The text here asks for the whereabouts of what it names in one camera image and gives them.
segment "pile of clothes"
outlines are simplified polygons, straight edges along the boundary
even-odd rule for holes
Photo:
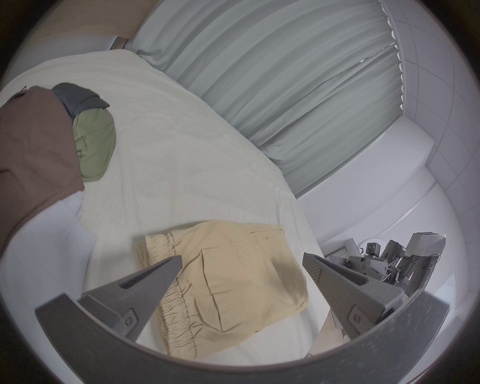
[[[116,142],[109,106],[61,83],[23,89],[0,108],[0,255],[27,221],[104,175]]]

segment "light blue fabric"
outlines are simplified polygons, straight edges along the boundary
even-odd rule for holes
[[[401,114],[378,0],[164,0],[127,48],[202,98],[296,196]]]

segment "bed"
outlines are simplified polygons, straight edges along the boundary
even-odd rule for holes
[[[283,225],[301,264],[322,255],[281,171],[200,98],[126,50],[46,61],[5,86],[0,105],[24,86],[71,82],[110,103],[117,144],[104,177],[85,183],[82,225],[96,237],[83,289],[140,269],[135,245],[146,234],[204,220]],[[280,363],[303,358],[329,306],[307,276],[309,305],[204,362]],[[137,342],[164,352],[155,321]]]

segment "curtain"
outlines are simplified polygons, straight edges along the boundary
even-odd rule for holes
[[[127,48],[262,150],[297,197],[401,114],[378,0],[164,0]]]

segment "mattress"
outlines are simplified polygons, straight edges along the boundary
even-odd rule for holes
[[[117,145],[104,177],[85,183],[81,223],[96,237],[84,290],[139,270],[146,234],[204,220],[283,225],[301,264],[322,255],[280,170],[197,96],[125,50],[46,61],[11,81],[0,105],[24,86],[70,82],[110,103]],[[203,361],[272,364],[303,358],[329,311],[304,271],[309,304],[238,346]],[[164,352],[153,318],[137,342]]]

